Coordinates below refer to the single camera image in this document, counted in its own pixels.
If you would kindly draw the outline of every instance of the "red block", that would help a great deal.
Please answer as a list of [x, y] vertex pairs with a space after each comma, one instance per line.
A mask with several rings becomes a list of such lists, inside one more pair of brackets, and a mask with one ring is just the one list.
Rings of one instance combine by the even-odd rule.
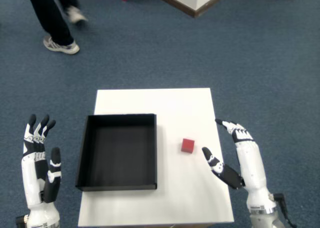
[[191, 139], [183, 139], [181, 151], [192, 153], [194, 151], [195, 141]]

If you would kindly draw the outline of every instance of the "white robotic arm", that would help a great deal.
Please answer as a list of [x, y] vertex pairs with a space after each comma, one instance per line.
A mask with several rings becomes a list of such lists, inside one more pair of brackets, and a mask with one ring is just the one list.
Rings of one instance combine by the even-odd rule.
[[53, 120], [48, 124], [48, 121], [47, 115], [34, 131], [36, 116], [32, 115], [25, 129], [21, 167], [24, 193], [30, 214], [16, 218], [18, 227], [58, 228], [60, 226], [60, 216], [54, 201], [61, 181], [61, 157], [59, 148], [53, 148], [48, 168], [44, 141], [48, 131], [56, 123]]
[[284, 196], [282, 194], [272, 195], [267, 189], [267, 179], [259, 147], [249, 132], [239, 124], [217, 119], [232, 135], [236, 145], [236, 152], [240, 164], [241, 175], [228, 165], [213, 157], [210, 150], [202, 148], [205, 158], [212, 172], [223, 182], [234, 189], [244, 187], [248, 191], [247, 207], [250, 212], [251, 222], [254, 228], [284, 228], [285, 226], [278, 218], [277, 204], [280, 202], [281, 210], [288, 219], [288, 213]]

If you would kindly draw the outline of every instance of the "person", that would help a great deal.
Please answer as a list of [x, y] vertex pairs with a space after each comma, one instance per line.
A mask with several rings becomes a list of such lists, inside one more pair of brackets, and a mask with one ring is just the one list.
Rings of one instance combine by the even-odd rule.
[[[44, 46], [54, 52], [75, 54], [80, 48], [54, 0], [30, 0], [43, 29], [50, 35], [43, 39]], [[87, 19], [79, 9], [77, 0], [59, 0], [69, 21], [76, 24]]]

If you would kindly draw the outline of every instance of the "black tray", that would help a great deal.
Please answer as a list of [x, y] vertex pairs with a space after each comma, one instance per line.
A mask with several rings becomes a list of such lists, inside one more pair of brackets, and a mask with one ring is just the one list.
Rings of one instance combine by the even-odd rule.
[[156, 115], [88, 116], [75, 186], [83, 191], [156, 189]]

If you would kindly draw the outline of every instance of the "white sneaker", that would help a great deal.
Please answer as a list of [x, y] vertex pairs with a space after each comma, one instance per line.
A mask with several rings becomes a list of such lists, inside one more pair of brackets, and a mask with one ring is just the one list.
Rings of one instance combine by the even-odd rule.
[[88, 21], [88, 19], [86, 19], [80, 9], [74, 6], [70, 6], [69, 8], [67, 8], [65, 13], [68, 16], [70, 23], [72, 24], [76, 24], [79, 21]]
[[65, 54], [76, 54], [80, 50], [75, 41], [69, 45], [59, 45], [52, 40], [51, 36], [45, 36], [43, 39], [43, 44], [50, 51], [63, 52]]

